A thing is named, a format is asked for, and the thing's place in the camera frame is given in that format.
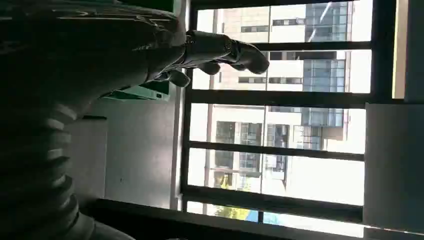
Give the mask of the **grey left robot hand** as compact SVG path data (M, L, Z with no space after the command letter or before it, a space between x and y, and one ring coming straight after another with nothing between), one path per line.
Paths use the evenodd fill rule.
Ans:
M227 64L262 74L268 59L224 34L186 30L171 12L107 1L3 0L0 106L75 112L149 82L184 88L182 68L209 75Z

